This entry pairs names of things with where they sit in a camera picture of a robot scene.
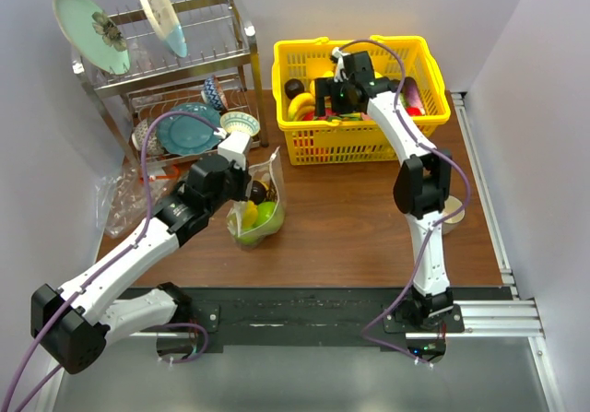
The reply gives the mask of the dark mangosteen front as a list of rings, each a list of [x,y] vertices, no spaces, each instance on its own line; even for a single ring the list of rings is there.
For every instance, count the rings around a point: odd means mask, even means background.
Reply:
[[[267,193],[268,186],[264,182],[253,181],[249,200],[255,205],[260,205],[266,200]]]

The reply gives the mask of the yellow lemon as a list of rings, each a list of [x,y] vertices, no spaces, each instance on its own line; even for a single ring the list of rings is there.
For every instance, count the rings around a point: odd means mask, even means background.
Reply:
[[[258,208],[253,201],[246,203],[242,214],[242,228],[244,230],[251,229],[258,218]]]

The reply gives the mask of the clear polka dot zip bag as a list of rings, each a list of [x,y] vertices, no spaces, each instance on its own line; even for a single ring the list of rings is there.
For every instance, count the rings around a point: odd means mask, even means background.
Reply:
[[[287,198],[277,147],[268,160],[250,167],[250,194],[245,202],[233,203],[226,227],[242,248],[255,248],[265,238],[277,234],[285,221]]]

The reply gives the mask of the green apple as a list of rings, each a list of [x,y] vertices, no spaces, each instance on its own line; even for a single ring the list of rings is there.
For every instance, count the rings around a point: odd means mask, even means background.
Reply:
[[[263,241],[266,237],[274,235],[280,231],[282,225],[272,225],[272,224],[265,224],[258,226],[256,228],[252,228],[250,230],[245,230],[240,235],[234,237],[234,240],[244,247],[254,247],[255,245],[259,244]]]
[[[257,206],[257,218],[254,222],[254,227],[257,228],[259,226],[264,225],[267,221],[269,221],[276,210],[277,203],[272,201],[265,201]]]

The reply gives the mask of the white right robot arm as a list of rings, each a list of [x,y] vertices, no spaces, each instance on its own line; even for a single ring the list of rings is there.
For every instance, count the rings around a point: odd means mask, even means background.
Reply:
[[[393,197],[405,215],[415,270],[411,286],[393,311],[423,332],[432,331],[454,305],[443,254],[442,218],[450,192],[450,156],[421,133],[403,106],[402,81],[376,77],[368,53],[332,50],[333,77],[314,80],[316,114],[325,103],[337,114],[362,112],[379,126],[394,149],[400,170]]]

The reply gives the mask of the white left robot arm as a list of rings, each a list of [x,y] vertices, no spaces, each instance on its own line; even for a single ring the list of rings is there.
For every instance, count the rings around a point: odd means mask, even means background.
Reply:
[[[192,302],[172,283],[122,303],[117,299],[151,266],[204,230],[223,205],[245,200],[250,180],[243,154],[219,151],[194,163],[187,179],[109,254],[61,287],[43,285],[32,294],[35,343],[60,368],[78,374],[107,346],[135,332],[161,325],[183,330]]]

